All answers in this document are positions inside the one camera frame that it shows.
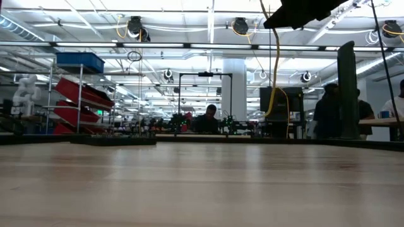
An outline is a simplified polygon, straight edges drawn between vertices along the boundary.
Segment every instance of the red storage bin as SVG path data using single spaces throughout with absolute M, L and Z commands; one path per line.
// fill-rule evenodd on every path
M 77 107 L 76 104 L 60 100 L 56 103 L 57 106 L 62 107 Z M 60 116 L 63 120 L 71 124 L 73 127 L 77 127 L 77 109 L 73 108 L 55 108 L 54 113 Z M 86 108 L 81 108 L 80 122 L 96 123 L 99 120 L 99 116 Z
M 61 78 L 55 90 L 77 104 L 79 88 L 80 86 L 75 82 Z M 88 85 L 83 86 L 81 89 L 81 105 L 109 111 L 114 104 L 115 103 L 102 91 L 98 91 Z
M 101 129 L 96 130 L 89 130 L 86 127 L 80 127 L 80 133 L 85 134 L 95 134 L 100 133 Z M 63 134 L 75 134 L 77 132 L 76 128 L 67 124 L 67 123 L 57 123 L 55 130 L 53 131 L 54 135 L 63 135 Z

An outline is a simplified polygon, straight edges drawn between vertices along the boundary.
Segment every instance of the black object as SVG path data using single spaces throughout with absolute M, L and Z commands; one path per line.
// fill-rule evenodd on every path
M 384 22 L 384 25 L 386 26 L 385 29 L 389 32 L 393 32 L 393 33 L 402 33 L 403 32 L 403 30 L 400 28 L 399 25 L 397 25 L 397 21 L 395 21 L 395 20 L 386 20 Z M 383 36 L 386 38 L 395 38 L 399 35 L 388 33 L 383 30 Z
M 342 120 L 341 137 L 345 139 L 359 138 L 359 106 L 354 45 L 354 41 L 344 44 L 338 50 L 337 57 L 340 116 Z
M 240 35 L 246 35 L 248 32 L 248 25 L 245 18 L 235 18 L 233 29 Z
M 6 132 L 12 132 L 16 136 L 22 136 L 25 130 L 20 120 L 3 113 L 0 113 L 0 128 Z
M 198 76 L 200 77 L 213 77 L 213 73 L 209 73 L 209 72 L 203 72 L 203 73 L 198 73 Z
M 141 24 L 141 17 L 140 16 L 132 16 L 131 20 L 128 23 L 128 30 L 133 34 L 137 35 L 141 31 L 141 37 L 137 36 L 136 40 L 141 38 L 142 42 L 150 42 L 150 36 L 146 29 L 143 28 Z
M 311 79 L 311 73 L 309 71 L 306 71 L 304 74 L 300 76 L 300 81 L 302 83 L 308 83 Z
M 331 10 L 347 0 L 281 0 L 282 6 L 266 21 L 264 27 L 301 28 L 308 22 L 319 21 L 331 15 Z
M 13 101 L 4 99 L 2 106 L 3 106 L 2 113 L 6 115 L 11 115 L 11 109 L 13 108 Z
M 300 112 L 300 119 L 304 118 L 303 109 L 303 89 L 302 88 L 282 88 L 287 94 L 289 100 L 289 112 Z M 268 111 L 270 106 L 272 87 L 259 89 L 259 109 Z M 275 91 L 274 103 L 271 114 L 267 117 L 269 120 L 287 120 L 287 101 L 285 94 L 279 89 Z

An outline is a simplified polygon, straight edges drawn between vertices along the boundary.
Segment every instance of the duct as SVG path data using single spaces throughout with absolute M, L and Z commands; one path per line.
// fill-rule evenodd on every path
M 404 53 L 394 53 L 386 56 L 387 67 L 392 67 L 400 61 L 404 61 Z M 382 57 L 379 57 L 372 61 L 362 61 L 356 64 L 357 79 L 365 78 L 382 70 L 384 70 L 384 62 Z M 337 80 L 337 79 L 327 80 L 328 78 L 338 78 L 338 73 L 323 76 L 322 83 L 309 84 L 309 86 L 316 86 L 316 85 L 324 86 L 328 83 L 332 83 Z
M 45 38 L 47 36 L 46 34 L 36 31 L 36 29 L 34 28 L 31 28 L 26 23 L 14 18 L 11 14 L 6 12 L 5 10 L 1 11 L 0 28 L 12 32 L 18 35 L 19 37 L 23 38 L 24 40 L 31 42 L 45 41 Z M 58 52 L 58 50 L 53 47 L 38 47 L 38 49 L 42 49 L 45 52 L 53 54 Z

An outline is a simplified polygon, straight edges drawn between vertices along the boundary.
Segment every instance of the table surface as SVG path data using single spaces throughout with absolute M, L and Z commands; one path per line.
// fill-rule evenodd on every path
M 404 117 L 400 118 L 401 124 L 404 124 Z M 360 125 L 370 125 L 375 127 L 391 127 L 397 126 L 397 120 L 395 117 L 387 118 L 387 119 L 369 119 L 369 120 L 360 120 Z
M 0 226 L 403 226 L 404 153 L 333 146 L 0 146 Z

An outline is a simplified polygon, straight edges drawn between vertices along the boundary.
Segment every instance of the desk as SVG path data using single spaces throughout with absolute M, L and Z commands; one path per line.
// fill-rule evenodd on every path
M 400 121 L 401 124 L 404 126 L 404 117 L 400 118 Z M 372 127 L 388 127 L 390 132 L 390 141 L 398 141 L 398 124 L 395 118 L 360 120 L 359 125 L 368 125 Z

